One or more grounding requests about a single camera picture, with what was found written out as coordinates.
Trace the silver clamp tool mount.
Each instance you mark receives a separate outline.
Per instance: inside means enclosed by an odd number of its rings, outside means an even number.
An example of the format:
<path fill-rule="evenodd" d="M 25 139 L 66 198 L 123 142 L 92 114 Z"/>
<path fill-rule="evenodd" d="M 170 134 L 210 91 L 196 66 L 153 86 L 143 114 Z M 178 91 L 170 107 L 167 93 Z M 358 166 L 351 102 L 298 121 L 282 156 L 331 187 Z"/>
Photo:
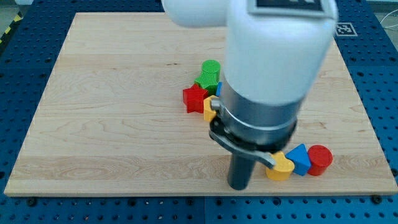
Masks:
<path fill-rule="evenodd" d="M 282 150 L 297 124 L 302 95 L 285 95 L 257 80 L 223 75 L 216 111 L 210 122 L 210 137 L 239 160 L 260 162 L 273 169 L 272 154 Z"/>

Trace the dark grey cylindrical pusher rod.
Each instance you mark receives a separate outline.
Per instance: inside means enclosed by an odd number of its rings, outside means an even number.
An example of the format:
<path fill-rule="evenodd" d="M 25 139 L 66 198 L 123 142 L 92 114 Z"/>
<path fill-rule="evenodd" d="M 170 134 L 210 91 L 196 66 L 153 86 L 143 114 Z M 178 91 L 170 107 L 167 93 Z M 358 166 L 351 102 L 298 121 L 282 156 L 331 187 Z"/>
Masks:
<path fill-rule="evenodd" d="M 229 186 L 235 190 L 244 190 L 248 186 L 254 165 L 254 160 L 232 154 L 227 178 Z"/>

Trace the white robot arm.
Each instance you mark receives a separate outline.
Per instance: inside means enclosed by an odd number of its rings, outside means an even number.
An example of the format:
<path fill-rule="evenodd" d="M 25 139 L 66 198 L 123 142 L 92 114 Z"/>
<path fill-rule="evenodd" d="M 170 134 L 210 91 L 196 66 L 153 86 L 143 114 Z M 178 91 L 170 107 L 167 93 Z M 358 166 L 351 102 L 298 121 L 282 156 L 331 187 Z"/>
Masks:
<path fill-rule="evenodd" d="M 272 169 L 328 52 L 336 2 L 163 0 L 183 27 L 226 27 L 222 89 L 210 137 L 231 153 L 228 184 L 245 189 L 255 163 Z"/>

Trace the blue block behind arm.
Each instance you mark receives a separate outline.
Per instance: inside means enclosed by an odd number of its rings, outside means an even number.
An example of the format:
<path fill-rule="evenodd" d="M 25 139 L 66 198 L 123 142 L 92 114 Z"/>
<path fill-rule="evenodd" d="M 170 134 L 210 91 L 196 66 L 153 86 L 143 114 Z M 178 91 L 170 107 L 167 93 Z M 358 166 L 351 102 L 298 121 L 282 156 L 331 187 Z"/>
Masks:
<path fill-rule="evenodd" d="M 216 89 L 216 96 L 220 96 L 221 95 L 222 85 L 223 85 L 223 82 L 218 82 L 218 86 L 217 86 L 217 89 Z"/>

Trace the fiducial marker tag on arm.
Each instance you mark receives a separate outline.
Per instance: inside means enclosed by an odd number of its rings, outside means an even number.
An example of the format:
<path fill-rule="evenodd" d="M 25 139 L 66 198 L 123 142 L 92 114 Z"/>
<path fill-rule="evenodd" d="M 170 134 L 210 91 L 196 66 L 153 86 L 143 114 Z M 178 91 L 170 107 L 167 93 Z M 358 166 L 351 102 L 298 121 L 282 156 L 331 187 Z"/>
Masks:
<path fill-rule="evenodd" d="M 333 17 L 330 2 L 321 0 L 247 0 L 251 14 L 299 17 Z"/>

